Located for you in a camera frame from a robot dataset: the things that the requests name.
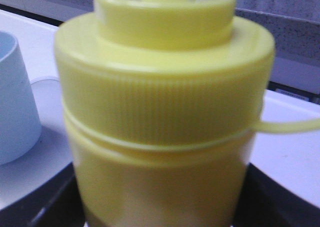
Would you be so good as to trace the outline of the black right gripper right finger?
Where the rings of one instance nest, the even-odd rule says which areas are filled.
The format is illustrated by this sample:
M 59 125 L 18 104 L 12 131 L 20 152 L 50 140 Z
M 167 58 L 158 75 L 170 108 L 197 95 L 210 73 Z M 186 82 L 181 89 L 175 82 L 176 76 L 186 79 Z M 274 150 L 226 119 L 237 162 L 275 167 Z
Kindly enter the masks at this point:
M 253 164 L 248 166 L 234 227 L 318 227 L 320 208 L 272 180 Z

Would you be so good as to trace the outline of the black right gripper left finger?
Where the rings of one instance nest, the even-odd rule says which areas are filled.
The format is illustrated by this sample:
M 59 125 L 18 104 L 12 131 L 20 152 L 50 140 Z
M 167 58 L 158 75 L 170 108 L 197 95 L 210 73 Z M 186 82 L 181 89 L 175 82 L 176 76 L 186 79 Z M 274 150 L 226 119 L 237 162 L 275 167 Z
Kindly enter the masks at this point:
M 0 211 L 2 227 L 83 227 L 85 222 L 72 164 Z

